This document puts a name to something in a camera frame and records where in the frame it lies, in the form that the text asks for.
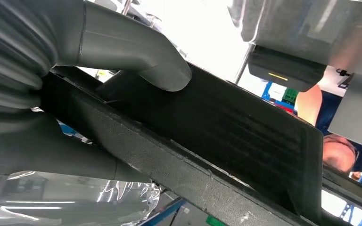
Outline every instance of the black panel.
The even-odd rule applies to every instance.
[[[176,93],[131,73],[98,90],[115,109],[318,222],[321,133],[231,83],[192,69],[192,81]]]
[[[311,225],[87,92],[51,74],[44,78],[42,108],[227,225]]]
[[[297,91],[307,91],[323,77],[325,65],[256,46],[247,59],[249,72]]]

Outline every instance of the red object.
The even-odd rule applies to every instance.
[[[293,109],[290,109],[290,108],[287,108],[287,107],[284,107],[284,106],[281,106],[281,105],[278,105],[278,104],[275,104],[277,107],[279,107],[279,108],[282,108],[282,109],[284,109],[285,111],[287,111],[287,112],[291,112],[291,113],[293,113]]]

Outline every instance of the metal pole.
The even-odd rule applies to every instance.
[[[122,12],[121,12],[121,14],[123,14],[124,16],[127,15],[128,10],[130,9],[131,1],[132,1],[132,0],[126,0],[126,1],[125,1],[124,8],[123,8],[123,10],[122,10]]]
[[[255,46],[256,45],[254,45],[252,43],[249,44],[249,46],[248,46],[248,48],[246,50],[246,54],[245,54],[245,56],[244,56],[244,58],[242,60],[242,64],[239,67],[237,74],[235,75],[235,79],[234,79],[235,85],[238,85],[239,80],[241,80],[241,77],[242,77],[243,72],[245,71],[245,68],[246,68],[246,65],[247,65],[247,58],[249,57],[250,52],[252,52],[255,49]]]
[[[171,222],[170,222],[170,225],[169,225],[169,226],[172,226],[172,225],[173,225],[174,220],[175,220],[175,218],[177,217],[178,211],[180,211],[180,209],[181,209],[181,206],[175,211],[174,216],[173,216],[173,218],[171,219]]]

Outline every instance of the clear plastic sheet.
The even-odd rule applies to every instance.
[[[159,196],[152,183],[36,171],[0,175],[0,225],[133,226]]]

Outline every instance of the person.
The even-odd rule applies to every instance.
[[[328,126],[341,100],[341,97],[321,91],[320,87],[315,85],[297,95],[297,115],[323,132],[324,165],[344,174],[351,171],[362,172],[362,145],[328,132]]]

